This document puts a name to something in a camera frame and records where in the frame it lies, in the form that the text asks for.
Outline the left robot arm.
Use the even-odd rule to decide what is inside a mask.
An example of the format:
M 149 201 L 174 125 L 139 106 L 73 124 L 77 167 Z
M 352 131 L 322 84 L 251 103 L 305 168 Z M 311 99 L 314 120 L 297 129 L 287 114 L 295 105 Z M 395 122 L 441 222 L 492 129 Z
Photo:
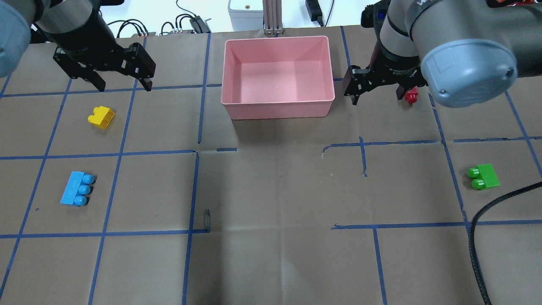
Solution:
M 152 89 L 156 64 L 142 44 L 122 47 L 100 15 L 100 0 L 2 0 L 0 73 L 11 75 L 30 45 L 31 26 L 56 44 L 53 60 L 72 79 L 103 92 L 99 72 L 114 71 Z

